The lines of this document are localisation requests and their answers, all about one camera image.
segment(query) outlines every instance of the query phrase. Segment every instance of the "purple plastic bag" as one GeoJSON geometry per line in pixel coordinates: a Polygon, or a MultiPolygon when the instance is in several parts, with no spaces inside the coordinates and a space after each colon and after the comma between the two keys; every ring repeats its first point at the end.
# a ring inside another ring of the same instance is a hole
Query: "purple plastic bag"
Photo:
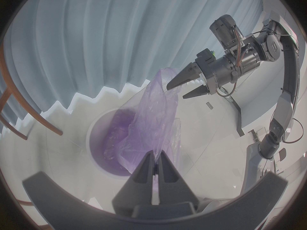
{"type": "Polygon", "coordinates": [[[153,150],[155,160],[162,150],[180,169],[180,119],[175,119],[181,87],[166,90],[175,70],[158,71],[147,87],[117,110],[103,146],[107,159],[117,159],[130,173],[144,155],[153,150]]]}

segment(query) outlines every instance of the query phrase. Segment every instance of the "tiled floor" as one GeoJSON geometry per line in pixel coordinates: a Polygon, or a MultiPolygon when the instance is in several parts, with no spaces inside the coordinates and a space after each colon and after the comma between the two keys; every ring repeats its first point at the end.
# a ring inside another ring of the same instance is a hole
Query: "tiled floor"
{"type": "MultiPolygon", "coordinates": [[[[216,94],[188,100],[181,98],[198,85],[197,82],[188,83],[179,97],[176,117],[181,119],[180,173],[200,198],[233,198],[240,193],[246,148],[253,139],[249,133],[239,137],[237,110],[224,98],[216,94]],[[211,103],[213,110],[206,102],[211,103]]],[[[88,203],[95,198],[102,209],[114,212],[111,200],[126,178],[110,178],[97,169],[86,151],[86,134],[100,113],[120,107],[141,89],[126,84],[119,94],[104,87],[95,99],[76,94],[68,110],[56,102],[42,115],[63,130],[62,136],[46,129],[29,115],[16,125],[22,133],[28,134],[27,141],[5,128],[0,138],[0,168],[15,197],[29,201],[21,181],[44,171],[80,200],[88,203]]],[[[27,212],[40,224],[44,221],[32,210],[27,212]]]]}

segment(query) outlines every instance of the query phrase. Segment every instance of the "wooden chair leg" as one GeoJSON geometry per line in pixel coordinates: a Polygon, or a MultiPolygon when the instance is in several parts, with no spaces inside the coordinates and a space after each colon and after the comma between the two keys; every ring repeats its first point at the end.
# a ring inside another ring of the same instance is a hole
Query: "wooden chair leg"
{"type": "Polygon", "coordinates": [[[47,120],[45,120],[40,114],[38,114],[32,106],[29,105],[29,103],[25,100],[25,98],[21,95],[19,90],[17,89],[16,85],[13,82],[13,79],[9,73],[9,70],[7,69],[7,65],[4,58],[4,48],[3,48],[3,42],[0,46],[0,70],[3,76],[3,79],[6,83],[7,88],[11,91],[13,96],[16,98],[16,100],[19,102],[19,104],[37,121],[39,121],[42,125],[50,129],[51,131],[55,132],[58,135],[62,135],[63,132],[53,126],[51,123],[49,123],[47,120]]]}
{"type": "MultiPolygon", "coordinates": [[[[11,92],[9,89],[5,89],[5,91],[3,92],[1,98],[0,98],[0,113],[2,112],[2,109],[4,108],[5,103],[7,102],[7,100],[9,99],[9,97],[11,96],[11,92]]],[[[2,117],[2,115],[0,114],[0,121],[3,123],[3,125],[8,128],[9,130],[11,130],[13,133],[15,133],[16,135],[18,135],[19,137],[21,137],[24,140],[27,140],[27,137],[24,134],[21,134],[18,130],[16,130],[12,125],[10,125],[10,123],[8,121],[6,121],[4,119],[4,117],[2,117]]]]}

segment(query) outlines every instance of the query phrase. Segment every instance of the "light blue curtain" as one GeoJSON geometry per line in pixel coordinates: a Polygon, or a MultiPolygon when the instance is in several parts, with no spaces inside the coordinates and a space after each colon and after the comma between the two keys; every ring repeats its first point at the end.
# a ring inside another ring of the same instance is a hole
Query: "light blue curtain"
{"type": "MultiPolygon", "coordinates": [[[[57,100],[67,108],[76,92],[94,98],[103,86],[141,86],[205,48],[223,55],[212,22],[230,14],[247,35],[262,10],[262,0],[28,0],[6,33],[5,59],[38,113],[57,100]]],[[[15,124],[27,113],[11,97],[2,114],[15,124]]]]}

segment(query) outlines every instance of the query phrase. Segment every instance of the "curtain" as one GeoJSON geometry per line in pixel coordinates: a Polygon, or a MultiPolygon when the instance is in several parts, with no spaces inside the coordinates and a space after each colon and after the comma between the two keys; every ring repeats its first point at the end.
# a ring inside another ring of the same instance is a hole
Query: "curtain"
{"type": "MultiPolygon", "coordinates": [[[[103,86],[141,86],[205,48],[222,56],[213,21],[230,14],[247,35],[262,10],[262,0],[28,0],[5,35],[5,60],[38,113],[57,100],[67,108],[76,92],[94,98],[103,86]]],[[[27,112],[11,97],[2,114],[16,124],[27,112]]]]}

